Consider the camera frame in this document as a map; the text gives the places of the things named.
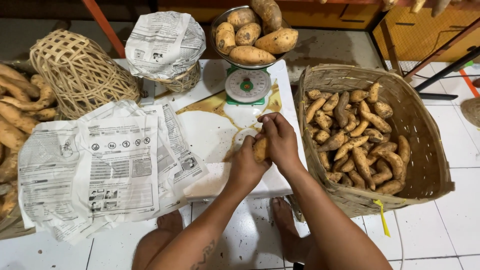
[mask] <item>yellow string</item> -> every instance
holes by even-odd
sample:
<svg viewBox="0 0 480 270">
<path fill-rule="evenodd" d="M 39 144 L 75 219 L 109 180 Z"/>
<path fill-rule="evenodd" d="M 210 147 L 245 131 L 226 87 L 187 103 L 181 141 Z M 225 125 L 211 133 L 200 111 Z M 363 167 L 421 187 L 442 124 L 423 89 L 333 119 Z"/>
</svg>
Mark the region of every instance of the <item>yellow string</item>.
<svg viewBox="0 0 480 270">
<path fill-rule="evenodd" d="M 387 222 L 385 221 L 384 216 L 384 204 L 380 200 L 373 200 L 373 203 L 380 206 L 380 216 L 382 217 L 382 225 L 384 227 L 384 234 L 390 237 L 390 232 L 388 231 Z"/>
</svg>

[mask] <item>stainless steel bowl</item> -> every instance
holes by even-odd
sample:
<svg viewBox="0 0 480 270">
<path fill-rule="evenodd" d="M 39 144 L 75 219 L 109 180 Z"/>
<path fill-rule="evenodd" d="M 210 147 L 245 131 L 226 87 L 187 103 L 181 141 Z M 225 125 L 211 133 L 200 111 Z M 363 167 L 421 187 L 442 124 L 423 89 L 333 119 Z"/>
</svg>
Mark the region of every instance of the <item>stainless steel bowl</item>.
<svg viewBox="0 0 480 270">
<path fill-rule="evenodd" d="M 237 63 L 235 61 L 233 61 L 232 59 L 230 59 L 230 56 L 228 55 L 225 55 L 223 53 L 221 53 L 216 45 L 215 45 L 215 32 L 216 32 L 216 28 L 221 24 L 221 23 L 224 23 L 227 21 L 227 17 L 228 15 L 230 14 L 230 12 L 232 11 L 235 11 L 235 10 L 239 10 L 239 9 L 243 9 L 243 8 L 248 8 L 249 6 L 239 6 L 239 7 L 235 7 L 235 8 L 231 8 L 229 10 L 227 10 L 225 13 L 223 13 L 222 15 L 218 16 L 217 18 L 215 18 L 213 20 L 213 23 L 212 23 L 212 27 L 210 28 L 210 43 L 212 44 L 213 48 L 215 49 L 215 51 L 221 55 L 223 57 L 223 59 L 227 60 L 230 64 L 232 65 L 235 65 L 239 68 L 243 68 L 243 69 L 262 69 L 262 68 L 266 68 L 266 67 L 269 67 L 273 64 L 275 64 L 276 62 L 282 60 L 285 55 L 288 53 L 288 52 L 284 52 L 282 54 L 275 54 L 274 56 L 276 57 L 276 60 L 272 63 L 268 63 L 268 64 L 259 64 L 259 65 L 246 65 L 246 64 L 240 64 L 240 63 Z M 282 27 L 283 28 L 292 28 L 284 19 L 282 19 Z"/>
</svg>

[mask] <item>newspaper-wrapped basket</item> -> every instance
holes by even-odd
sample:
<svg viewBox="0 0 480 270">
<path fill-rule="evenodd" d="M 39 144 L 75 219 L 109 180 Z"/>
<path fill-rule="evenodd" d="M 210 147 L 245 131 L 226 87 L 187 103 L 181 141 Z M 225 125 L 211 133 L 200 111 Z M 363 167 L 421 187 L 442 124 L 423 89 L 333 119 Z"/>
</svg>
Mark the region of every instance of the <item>newspaper-wrapped basket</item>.
<svg viewBox="0 0 480 270">
<path fill-rule="evenodd" d="M 303 102 L 308 101 L 306 91 L 319 89 L 322 92 L 340 93 L 365 89 L 374 81 L 378 81 L 382 86 L 379 100 L 388 103 L 394 111 L 393 116 L 386 119 L 393 128 L 392 141 L 397 142 L 396 138 L 399 135 L 405 136 L 412 152 L 411 162 L 407 168 L 407 185 L 396 196 L 356 189 L 330 181 L 306 129 Z M 331 200 L 349 217 L 380 213 L 380 207 L 373 202 L 374 200 L 380 200 L 384 210 L 388 211 L 425 203 L 454 191 L 455 185 L 450 178 L 438 127 L 417 92 L 402 77 L 383 70 L 340 64 L 307 67 L 300 77 L 295 105 L 300 130 L 303 131 L 308 170 L 330 195 Z"/>
<path fill-rule="evenodd" d="M 174 92 L 184 92 L 188 91 L 197 85 L 198 80 L 200 79 L 200 63 L 197 61 L 191 67 L 187 69 L 184 73 L 173 77 L 171 79 L 152 79 L 144 77 L 146 79 L 159 82 L 166 89 Z"/>
<path fill-rule="evenodd" d="M 139 79 L 82 35 L 56 30 L 31 47 L 30 61 L 52 86 L 60 113 L 70 119 L 110 101 L 140 102 Z"/>
</svg>

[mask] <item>kitchen scale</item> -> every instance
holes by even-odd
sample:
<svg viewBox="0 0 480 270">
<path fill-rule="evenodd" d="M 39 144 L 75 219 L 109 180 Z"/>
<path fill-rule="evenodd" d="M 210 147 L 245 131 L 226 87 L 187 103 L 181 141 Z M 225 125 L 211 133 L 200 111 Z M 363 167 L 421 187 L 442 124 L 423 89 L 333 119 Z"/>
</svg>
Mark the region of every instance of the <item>kitchen scale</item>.
<svg viewBox="0 0 480 270">
<path fill-rule="evenodd" d="M 252 70 L 232 65 L 227 69 L 225 81 L 227 104 L 264 105 L 271 86 L 270 74 L 266 68 Z"/>
</svg>

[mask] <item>orange metal frame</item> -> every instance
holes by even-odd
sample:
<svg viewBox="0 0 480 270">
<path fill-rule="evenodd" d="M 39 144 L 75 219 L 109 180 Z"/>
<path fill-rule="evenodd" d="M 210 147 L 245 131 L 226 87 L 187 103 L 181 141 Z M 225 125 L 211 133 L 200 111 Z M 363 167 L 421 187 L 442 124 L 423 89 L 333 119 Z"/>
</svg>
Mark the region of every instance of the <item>orange metal frame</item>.
<svg viewBox="0 0 480 270">
<path fill-rule="evenodd" d="M 100 28 L 102 28 L 105 35 L 107 35 L 108 39 L 113 45 L 113 48 L 117 51 L 120 55 L 120 58 L 125 58 L 125 47 L 121 43 L 120 39 L 118 38 L 115 31 L 113 31 L 112 26 L 108 23 L 105 15 L 101 11 L 100 7 L 97 5 L 95 0 L 82 0 L 85 7 L 87 7 L 88 11 L 91 13 L 95 21 L 98 23 Z"/>
</svg>

